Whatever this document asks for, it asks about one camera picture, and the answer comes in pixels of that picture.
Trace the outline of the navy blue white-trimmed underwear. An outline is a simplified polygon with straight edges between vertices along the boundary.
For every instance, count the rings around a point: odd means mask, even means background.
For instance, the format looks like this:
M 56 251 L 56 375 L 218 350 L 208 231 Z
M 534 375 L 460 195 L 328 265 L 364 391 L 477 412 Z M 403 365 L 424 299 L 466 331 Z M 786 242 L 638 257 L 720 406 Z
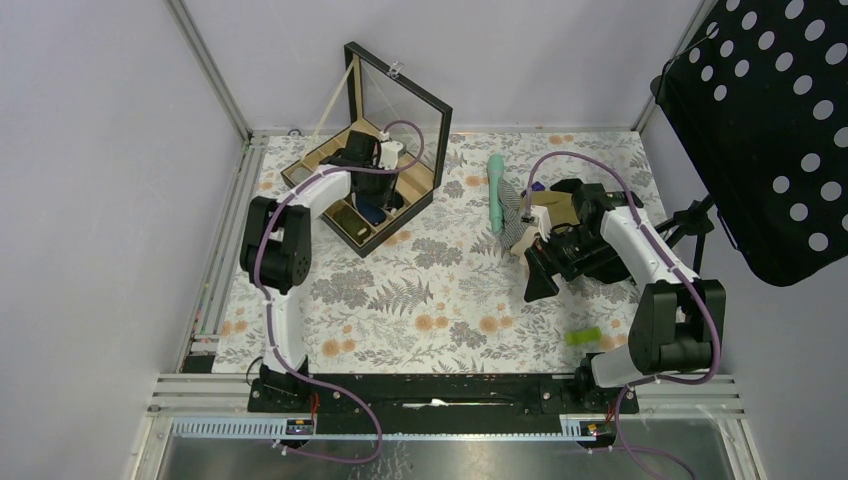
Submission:
M 387 214 L 384 210 L 368 202 L 357 203 L 356 209 L 372 226 L 378 226 L 387 220 Z

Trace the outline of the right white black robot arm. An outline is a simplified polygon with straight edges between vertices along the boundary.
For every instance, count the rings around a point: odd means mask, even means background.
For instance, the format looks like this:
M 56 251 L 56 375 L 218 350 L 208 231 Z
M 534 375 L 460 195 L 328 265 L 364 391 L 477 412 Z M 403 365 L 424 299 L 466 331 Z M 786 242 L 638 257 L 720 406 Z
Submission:
M 524 252 L 527 302 L 558 294 L 560 276 L 603 283 L 630 279 L 640 299 L 625 346 L 591 356 L 573 386 L 575 402 L 597 412 L 613 398 L 613 387 L 645 378 L 680 379 L 686 372 L 718 369 L 726 293 L 682 263 L 650 224 L 640 201 L 628 191 L 579 184 L 572 196 L 577 221 L 536 236 Z

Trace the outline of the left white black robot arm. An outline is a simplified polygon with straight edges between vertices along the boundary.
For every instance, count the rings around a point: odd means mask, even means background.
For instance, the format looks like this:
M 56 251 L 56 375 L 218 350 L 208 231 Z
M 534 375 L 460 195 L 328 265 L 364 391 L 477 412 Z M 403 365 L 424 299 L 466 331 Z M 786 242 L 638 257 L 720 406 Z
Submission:
M 396 178 L 419 163 L 423 151 L 402 166 L 406 153 L 406 145 L 385 130 L 375 136 L 353 131 L 345 147 L 319 161 L 282 198 L 257 196 L 249 204 L 239 262 L 263 296 L 267 372 L 262 381 L 285 410 L 304 407 L 307 384 L 319 383 L 301 371 L 307 354 L 300 301 L 312 265 L 312 223 L 351 194 L 374 189 L 392 198 Z

